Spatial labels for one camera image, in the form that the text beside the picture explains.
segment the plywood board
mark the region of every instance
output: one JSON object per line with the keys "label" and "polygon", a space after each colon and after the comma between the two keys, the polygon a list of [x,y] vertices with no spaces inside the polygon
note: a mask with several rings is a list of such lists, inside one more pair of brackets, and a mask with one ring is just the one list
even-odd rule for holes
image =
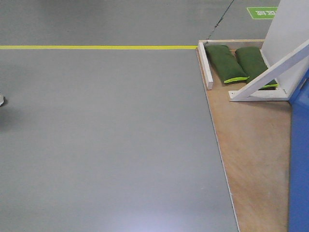
{"label": "plywood board", "polygon": [[291,107],[288,102],[230,102],[227,91],[207,91],[241,232],[286,232]]}

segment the blue board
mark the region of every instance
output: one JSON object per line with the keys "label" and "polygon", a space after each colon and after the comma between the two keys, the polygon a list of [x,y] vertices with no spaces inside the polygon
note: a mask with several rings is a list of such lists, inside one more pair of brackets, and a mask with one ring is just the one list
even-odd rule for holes
{"label": "blue board", "polygon": [[293,114],[289,232],[309,232],[309,70],[290,103]]}

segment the gray floor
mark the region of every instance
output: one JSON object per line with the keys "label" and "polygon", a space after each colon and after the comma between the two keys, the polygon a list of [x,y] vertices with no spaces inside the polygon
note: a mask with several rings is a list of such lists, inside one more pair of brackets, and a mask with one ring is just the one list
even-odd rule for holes
{"label": "gray floor", "polygon": [[0,51],[1,232],[236,232],[195,51]]}
{"label": "gray floor", "polygon": [[[195,45],[229,2],[1,0],[0,45]],[[0,91],[1,232],[237,231],[194,50],[0,50]]]}
{"label": "gray floor", "polygon": [[[0,44],[195,45],[206,39],[231,0],[2,0]],[[279,0],[235,0],[213,39],[263,39],[271,20],[246,7]]]}

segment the yellow floor line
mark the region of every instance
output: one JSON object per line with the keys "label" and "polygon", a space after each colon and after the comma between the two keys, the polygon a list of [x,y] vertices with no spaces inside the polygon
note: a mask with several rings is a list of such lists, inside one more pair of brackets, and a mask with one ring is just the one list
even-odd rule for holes
{"label": "yellow floor line", "polygon": [[0,45],[0,50],[190,50],[196,45]]}

